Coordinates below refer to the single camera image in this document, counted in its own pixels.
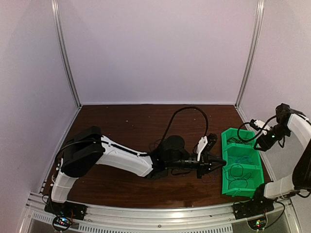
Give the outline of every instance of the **small white object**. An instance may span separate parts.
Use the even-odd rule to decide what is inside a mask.
[[[263,128],[263,126],[264,126],[264,124],[265,124],[265,122],[263,122],[262,120],[255,120],[255,122],[254,122],[254,124],[256,125],[256,126],[258,126],[259,128]],[[262,131],[262,133],[264,134],[264,135],[267,135],[267,131],[269,131],[269,130],[271,130],[271,127],[269,126],[269,125],[266,125],[265,127],[264,127],[264,130]]]
[[[196,148],[196,152],[198,154],[196,160],[197,161],[200,161],[200,158],[201,158],[201,153],[202,151],[204,150],[205,146],[207,145],[207,137],[204,136],[204,137],[201,137],[199,143],[198,143],[198,146]]]

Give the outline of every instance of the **green parts bin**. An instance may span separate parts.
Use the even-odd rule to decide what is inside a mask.
[[[223,167],[223,194],[252,198],[263,182],[262,167],[240,164]]]
[[[253,131],[248,131],[248,130],[240,130],[239,134],[240,134],[240,137],[242,139],[245,139],[245,140],[250,139],[250,138],[255,136],[255,133]],[[223,150],[226,150],[231,144],[238,144],[238,143],[234,143],[234,142],[230,142],[230,141],[228,142],[228,140],[230,140],[232,138],[239,141],[238,129],[230,128],[230,129],[228,129],[222,133]],[[250,144],[251,146],[254,146],[255,142],[256,142],[255,140],[252,140],[252,141],[248,142],[248,144]]]
[[[222,133],[223,159],[227,161],[223,167],[222,194],[252,198],[256,188],[264,183],[260,154],[253,148],[255,140],[248,145],[239,143],[237,131],[230,128]],[[253,131],[240,130],[243,139],[254,136]]]

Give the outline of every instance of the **white wall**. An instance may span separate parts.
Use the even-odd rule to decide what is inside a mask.
[[[76,111],[50,1],[1,1],[0,80],[0,226],[8,233]]]
[[[259,46],[242,100],[248,119],[266,120],[287,103],[311,117],[311,4],[301,0],[268,0]],[[302,155],[295,136],[266,152],[277,179],[292,173]],[[311,199],[293,198],[304,233],[311,229]]]
[[[80,100],[235,103],[256,0],[62,0]]]

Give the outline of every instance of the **brown wooden surface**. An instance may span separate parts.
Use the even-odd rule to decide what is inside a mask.
[[[185,105],[100,105],[84,106],[67,138],[96,125],[110,139],[139,151],[150,151],[160,139],[174,113]],[[216,133],[218,142],[211,152],[221,156],[221,132],[242,124],[234,106],[203,105],[209,119],[207,133]],[[186,150],[198,142],[205,130],[204,118],[198,111],[185,110],[175,117],[168,135],[178,134],[185,139]],[[266,181],[270,181],[264,168]],[[173,208],[208,206],[246,200],[222,195],[221,170],[214,176],[196,179],[196,172],[182,176],[171,174],[160,180],[147,180],[114,167],[96,165],[76,181],[68,200],[88,204],[131,208]],[[48,192],[49,183],[44,193]]]

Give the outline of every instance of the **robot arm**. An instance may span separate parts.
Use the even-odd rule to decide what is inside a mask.
[[[147,179],[166,177],[168,169],[196,170],[197,178],[201,178],[226,165],[226,161],[216,159],[209,153],[216,140],[215,134],[202,137],[197,146],[198,155],[190,155],[184,149],[184,139],[173,135],[161,142],[154,151],[146,153],[120,145],[102,135],[98,127],[91,127],[67,143],[72,146],[64,150],[58,163],[51,200],[64,203],[75,181],[86,175],[94,165],[117,167]]]
[[[266,185],[264,193],[266,198],[275,199],[301,189],[311,189],[311,178],[309,178],[311,175],[311,125],[308,120],[303,115],[291,114],[287,127],[297,136],[304,153],[292,174]]]
[[[264,124],[258,120],[250,122],[251,127],[262,132],[256,140],[254,149],[267,151],[275,142],[280,142],[285,136],[294,133],[303,146],[304,152],[292,174],[276,182],[260,185],[250,201],[234,204],[233,212],[236,219],[272,211],[273,203],[278,198],[299,195],[301,190],[311,191],[311,124],[309,119],[302,112],[291,109],[284,103],[276,108],[276,115],[270,119],[273,118],[277,121],[274,127],[267,125],[269,121]]]

